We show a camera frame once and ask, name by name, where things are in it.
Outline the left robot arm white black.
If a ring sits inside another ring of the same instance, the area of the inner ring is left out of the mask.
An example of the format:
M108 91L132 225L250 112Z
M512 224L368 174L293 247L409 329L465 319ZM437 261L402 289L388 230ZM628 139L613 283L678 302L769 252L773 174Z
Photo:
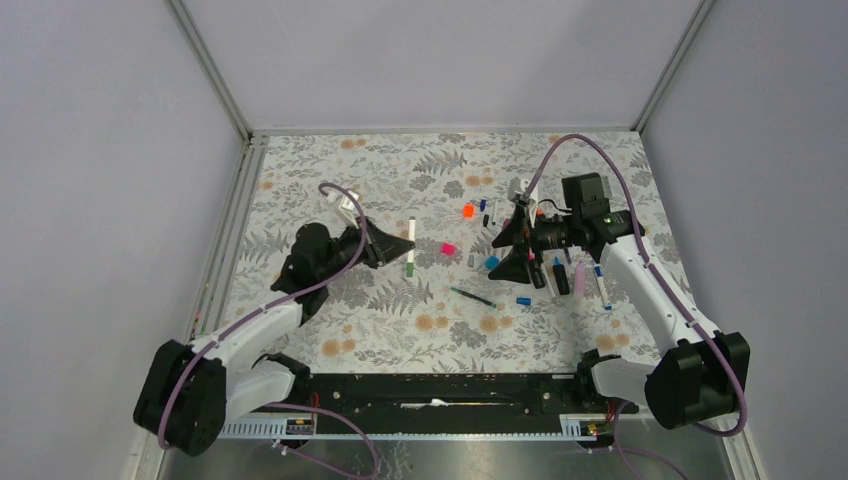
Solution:
M338 237L309 223L272 285L278 299L239 322L190 344L169 340L156 351L133 411L134 423L189 456L206 451L223 427L267 404L296 411L309 401L307 367L282 354L263 355L271 341L310 320L329 296L328 283L347 265L380 268L413 251L411 240L367 221Z

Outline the cyan highlighter cap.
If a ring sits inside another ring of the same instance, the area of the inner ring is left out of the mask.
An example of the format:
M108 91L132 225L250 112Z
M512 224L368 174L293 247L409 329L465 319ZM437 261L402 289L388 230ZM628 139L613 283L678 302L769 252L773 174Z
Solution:
M494 270L500 263L500 259L497 256L489 256L483 263L483 266L486 270L492 271Z

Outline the black highlighter pink cap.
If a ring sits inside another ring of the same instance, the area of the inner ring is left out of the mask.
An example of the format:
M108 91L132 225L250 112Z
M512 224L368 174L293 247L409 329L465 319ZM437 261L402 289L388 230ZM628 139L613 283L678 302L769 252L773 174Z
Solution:
M531 282L536 289L542 289L547 286L544 268L540 268L535 264L529 267Z

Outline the black highlighter blue cap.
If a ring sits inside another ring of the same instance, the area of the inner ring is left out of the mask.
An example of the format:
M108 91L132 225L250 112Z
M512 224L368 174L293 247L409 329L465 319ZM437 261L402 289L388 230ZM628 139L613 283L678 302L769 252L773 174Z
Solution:
M566 267L558 257L554 258L552 271L554 273L555 285L558 293L562 296L569 295L571 293L571 289L568 281Z

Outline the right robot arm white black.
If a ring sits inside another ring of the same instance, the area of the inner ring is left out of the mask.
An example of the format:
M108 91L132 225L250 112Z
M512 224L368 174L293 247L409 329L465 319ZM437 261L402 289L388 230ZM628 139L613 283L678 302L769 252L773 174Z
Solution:
M578 247L626 291L661 355L651 365L597 351L583 354L573 386L577 405L597 412L612 398L627 400L647 407L666 429L731 413L745 420L750 359L745 338L723 333L667 279L639 221L628 210L611 211L599 174L562 184L570 214L544 216L537 212L535 186L527 179L511 181L514 211L492 242L509 252L489 279L544 288L544 253Z

